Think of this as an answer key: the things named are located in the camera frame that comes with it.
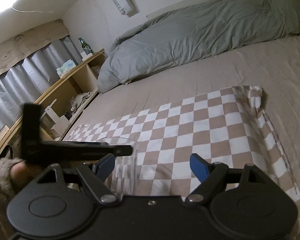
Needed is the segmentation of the fuzzy grey sleeve forearm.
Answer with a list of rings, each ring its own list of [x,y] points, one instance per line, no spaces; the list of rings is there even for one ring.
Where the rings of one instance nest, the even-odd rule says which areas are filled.
[[[8,238],[9,235],[13,234],[13,229],[6,216],[7,205],[15,196],[10,179],[10,170],[14,165],[21,162],[22,160],[19,158],[0,159],[0,236],[4,238]]]

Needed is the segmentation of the person's hand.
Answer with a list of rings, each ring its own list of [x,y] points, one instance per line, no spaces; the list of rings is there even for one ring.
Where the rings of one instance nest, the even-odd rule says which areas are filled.
[[[30,165],[25,161],[13,165],[10,169],[10,181],[15,193],[20,192],[42,172],[41,167]]]

